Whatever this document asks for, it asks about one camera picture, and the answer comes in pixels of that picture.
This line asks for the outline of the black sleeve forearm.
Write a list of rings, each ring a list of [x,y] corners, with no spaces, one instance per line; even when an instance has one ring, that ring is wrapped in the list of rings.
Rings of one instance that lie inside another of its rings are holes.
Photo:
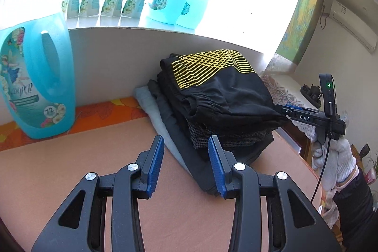
[[[373,196],[358,167],[353,176],[336,187],[342,244],[346,251],[377,251],[377,211]]]

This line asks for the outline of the white knit gloved hand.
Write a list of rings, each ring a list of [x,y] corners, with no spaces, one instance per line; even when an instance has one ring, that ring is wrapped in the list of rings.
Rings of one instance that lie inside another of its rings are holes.
[[[318,141],[311,146],[312,167],[316,171],[323,170],[321,179],[325,191],[336,188],[344,189],[359,175],[356,158],[352,154],[350,143],[342,136],[339,140],[329,139],[321,145]]]

